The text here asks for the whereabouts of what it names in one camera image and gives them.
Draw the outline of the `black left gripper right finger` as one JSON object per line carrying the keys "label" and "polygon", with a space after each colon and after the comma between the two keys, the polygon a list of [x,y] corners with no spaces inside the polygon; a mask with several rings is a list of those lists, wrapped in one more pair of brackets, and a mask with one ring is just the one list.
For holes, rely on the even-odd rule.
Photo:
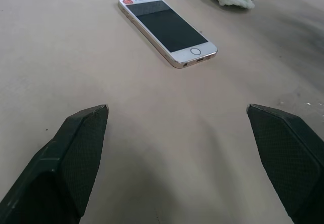
{"label": "black left gripper right finger", "polygon": [[323,223],[323,140],[294,114],[247,106],[262,165],[293,223]]}

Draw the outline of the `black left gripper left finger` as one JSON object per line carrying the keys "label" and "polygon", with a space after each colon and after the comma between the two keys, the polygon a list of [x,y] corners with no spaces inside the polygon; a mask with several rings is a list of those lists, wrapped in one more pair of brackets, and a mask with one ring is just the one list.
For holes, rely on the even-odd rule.
{"label": "black left gripper left finger", "polygon": [[65,119],[1,201],[1,223],[79,223],[100,166],[109,108]]}

